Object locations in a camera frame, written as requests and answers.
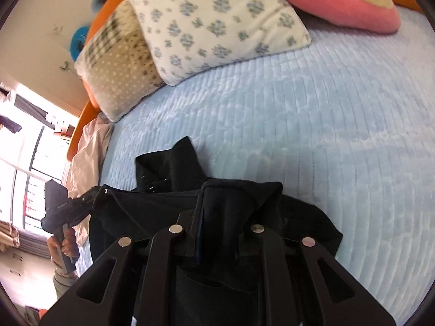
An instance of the person's hand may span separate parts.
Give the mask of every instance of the person's hand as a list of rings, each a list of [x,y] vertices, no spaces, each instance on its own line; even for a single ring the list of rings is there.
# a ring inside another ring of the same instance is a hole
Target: person's hand
[[[53,261],[58,265],[62,266],[61,261],[59,260],[59,255],[57,253],[57,248],[62,247],[62,252],[69,257],[79,257],[79,247],[76,243],[76,234],[75,230],[72,228],[68,228],[68,230],[64,233],[65,239],[62,243],[60,243],[55,236],[51,236],[47,239],[48,251],[50,255],[53,257]]]

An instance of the triangular cutout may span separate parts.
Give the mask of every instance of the triangular cutout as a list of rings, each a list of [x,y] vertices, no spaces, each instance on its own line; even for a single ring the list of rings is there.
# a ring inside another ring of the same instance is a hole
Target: triangular cutout
[[[352,288],[340,278],[340,276],[328,265],[324,259],[318,260],[317,263],[319,265],[320,271],[322,272],[329,296],[331,297],[333,303],[340,303],[355,296]]]
[[[82,284],[77,290],[77,296],[96,304],[101,303],[115,263],[115,259],[108,259],[97,270],[92,271],[98,278],[90,278],[87,283]]]

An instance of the floral pillow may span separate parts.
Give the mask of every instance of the floral pillow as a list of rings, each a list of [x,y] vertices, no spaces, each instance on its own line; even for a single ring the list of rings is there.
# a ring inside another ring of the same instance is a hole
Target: floral pillow
[[[130,0],[160,77],[299,49],[310,35],[286,0]]]

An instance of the silver screw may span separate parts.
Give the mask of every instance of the silver screw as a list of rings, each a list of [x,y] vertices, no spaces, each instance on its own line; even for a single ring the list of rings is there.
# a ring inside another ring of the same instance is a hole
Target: silver screw
[[[169,227],[169,231],[172,234],[178,234],[178,233],[181,233],[183,231],[183,227],[181,225],[179,225],[179,224],[174,224],[174,225],[171,225]]]
[[[309,236],[302,239],[302,244],[304,244],[307,247],[313,247],[316,245],[316,241],[313,238],[310,238]]]
[[[254,232],[254,233],[262,233],[262,232],[264,232],[265,231],[265,228],[264,228],[264,226],[262,226],[261,224],[254,224],[254,225],[251,225],[251,230]]]
[[[129,246],[131,244],[131,239],[128,236],[123,236],[122,238],[119,238],[118,244],[119,246],[125,248],[126,246]]]

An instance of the blue quilted bedspread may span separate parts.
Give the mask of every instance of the blue quilted bedspread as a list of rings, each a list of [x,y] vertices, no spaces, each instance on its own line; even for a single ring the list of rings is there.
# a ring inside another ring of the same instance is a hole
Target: blue quilted bedspread
[[[189,136],[208,175],[281,181],[326,212],[338,261],[402,325],[435,278],[435,33],[399,10],[393,36],[303,16],[310,47],[160,89],[116,124],[101,182],[134,188],[137,155]]]

